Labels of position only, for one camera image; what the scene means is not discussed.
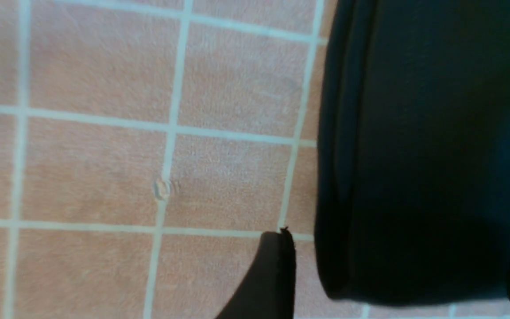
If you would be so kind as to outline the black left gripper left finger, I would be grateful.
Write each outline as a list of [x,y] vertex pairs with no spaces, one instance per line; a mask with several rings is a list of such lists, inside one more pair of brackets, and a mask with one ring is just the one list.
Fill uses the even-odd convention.
[[293,319],[296,249],[287,227],[263,232],[249,270],[217,319]]

